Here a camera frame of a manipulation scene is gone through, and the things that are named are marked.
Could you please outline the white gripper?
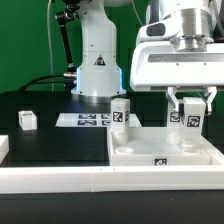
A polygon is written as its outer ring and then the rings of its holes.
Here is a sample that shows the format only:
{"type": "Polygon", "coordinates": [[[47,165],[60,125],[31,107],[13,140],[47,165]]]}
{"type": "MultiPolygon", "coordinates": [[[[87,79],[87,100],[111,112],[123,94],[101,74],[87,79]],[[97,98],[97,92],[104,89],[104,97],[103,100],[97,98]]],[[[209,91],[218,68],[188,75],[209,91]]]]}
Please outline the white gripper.
{"type": "Polygon", "coordinates": [[[130,86],[140,92],[168,87],[166,98],[174,112],[179,112],[175,87],[206,87],[206,114],[210,115],[216,86],[224,86],[224,44],[208,44],[205,52],[177,52],[170,43],[141,43],[133,53],[130,86]]]}

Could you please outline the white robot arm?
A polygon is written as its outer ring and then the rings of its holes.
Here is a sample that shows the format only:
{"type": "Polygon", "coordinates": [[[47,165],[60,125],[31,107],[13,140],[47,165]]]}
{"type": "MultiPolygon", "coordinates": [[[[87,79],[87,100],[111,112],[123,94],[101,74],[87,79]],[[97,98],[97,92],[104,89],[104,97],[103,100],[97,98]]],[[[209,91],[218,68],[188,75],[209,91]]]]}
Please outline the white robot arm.
{"type": "MultiPolygon", "coordinates": [[[[117,29],[108,19],[107,7],[121,7],[132,0],[77,0],[83,53],[73,93],[92,102],[123,94],[121,70],[116,61],[117,29]]],[[[175,112],[176,93],[203,91],[206,108],[224,86],[224,36],[220,15],[224,0],[151,0],[145,24],[136,37],[130,86],[135,91],[164,91],[175,112]]]]}

